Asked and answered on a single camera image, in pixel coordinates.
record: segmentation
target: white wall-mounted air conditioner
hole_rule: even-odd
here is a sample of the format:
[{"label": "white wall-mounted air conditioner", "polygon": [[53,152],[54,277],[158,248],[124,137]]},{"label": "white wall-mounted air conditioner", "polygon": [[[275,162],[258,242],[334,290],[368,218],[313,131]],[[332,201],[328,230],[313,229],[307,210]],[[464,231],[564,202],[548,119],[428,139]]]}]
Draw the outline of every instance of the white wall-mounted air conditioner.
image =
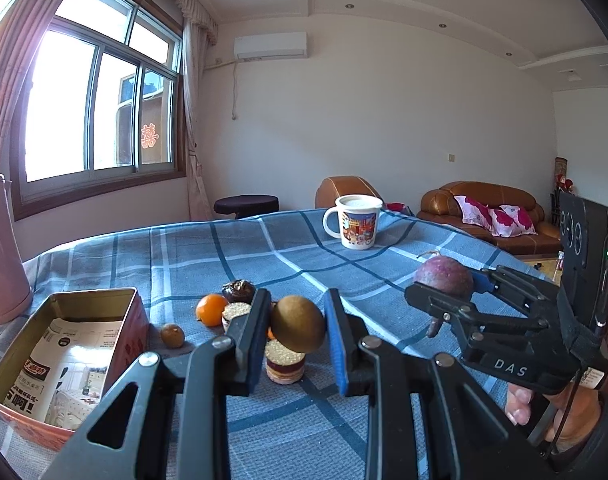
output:
[{"label": "white wall-mounted air conditioner", "polygon": [[308,57],[305,32],[280,32],[235,38],[235,59],[294,59]]}]

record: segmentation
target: brown leather sofa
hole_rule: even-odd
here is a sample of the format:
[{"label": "brown leather sofa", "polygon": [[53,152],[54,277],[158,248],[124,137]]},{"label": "brown leather sofa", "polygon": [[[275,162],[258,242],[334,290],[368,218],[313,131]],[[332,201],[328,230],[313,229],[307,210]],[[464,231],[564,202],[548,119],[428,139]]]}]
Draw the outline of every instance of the brown leather sofa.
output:
[{"label": "brown leather sofa", "polygon": [[322,180],[315,193],[315,207],[328,209],[335,206],[335,200],[343,195],[370,195],[381,199],[365,179],[360,176],[329,176]]},{"label": "brown leather sofa", "polygon": [[[455,200],[456,195],[469,196],[490,207],[503,204],[522,206],[527,209],[537,234],[500,238],[492,236],[482,227],[464,224],[462,210]],[[562,250],[559,229],[544,221],[544,210],[530,193],[516,187],[487,182],[451,182],[427,192],[421,199],[421,211],[417,216],[423,220],[458,227],[510,254],[554,254]]]}]

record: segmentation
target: white sticker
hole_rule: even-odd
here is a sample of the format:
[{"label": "white sticker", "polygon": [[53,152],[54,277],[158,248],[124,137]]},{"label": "white sticker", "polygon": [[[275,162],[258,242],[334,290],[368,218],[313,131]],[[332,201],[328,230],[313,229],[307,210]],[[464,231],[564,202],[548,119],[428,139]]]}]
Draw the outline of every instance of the white sticker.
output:
[{"label": "white sticker", "polygon": [[601,380],[604,378],[604,375],[605,375],[605,373],[603,373],[601,370],[595,370],[594,368],[588,368],[588,370],[586,370],[584,372],[584,375],[581,378],[580,386],[594,390],[597,387],[597,385],[601,382]]}]

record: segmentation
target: wall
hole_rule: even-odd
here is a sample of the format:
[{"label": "wall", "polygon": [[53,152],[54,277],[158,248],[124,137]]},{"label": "wall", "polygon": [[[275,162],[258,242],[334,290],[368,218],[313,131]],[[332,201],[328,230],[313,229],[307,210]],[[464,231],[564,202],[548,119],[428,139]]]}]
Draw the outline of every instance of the wall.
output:
[{"label": "wall", "polygon": [[[175,0],[154,1],[181,23]],[[8,153],[7,143],[0,168],[6,176]],[[14,231],[20,255],[27,260],[78,238],[188,219],[186,179],[177,178],[73,202],[17,221]]]},{"label": "wall", "polygon": [[559,156],[578,195],[608,205],[608,88],[554,92]]},{"label": "wall", "polygon": [[[310,208],[322,179],[359,174],[416,212],[453,180],[530,191],[547,208],[556,156],[552,95],[513,64],[399,23],[315,14],[232,23],[208,54],[232,58],[236,36],[308,32],[309,59],[205,73],[201,162],[211,202],[240,193]],[[455,154],[449,163],[448,154]]]}]

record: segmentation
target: open tin box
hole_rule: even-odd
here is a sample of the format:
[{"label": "open tin box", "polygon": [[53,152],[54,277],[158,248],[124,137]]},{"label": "open tin box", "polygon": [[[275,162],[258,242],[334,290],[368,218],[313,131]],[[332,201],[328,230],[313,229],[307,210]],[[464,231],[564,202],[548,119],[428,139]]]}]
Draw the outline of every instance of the open tin box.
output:
[{"label": "open tin box", "polygon": [[135,288],[51,294],[29,318],[0,361],[0,414],[14,425],[18,434],[53,450],[62,448],[74,431],[34,420],[8,408],[3,401],[35,345],[58,317],[76,322],[122,322],[106,370],[102,397],[145,351],[148,341],[148,317]]}]

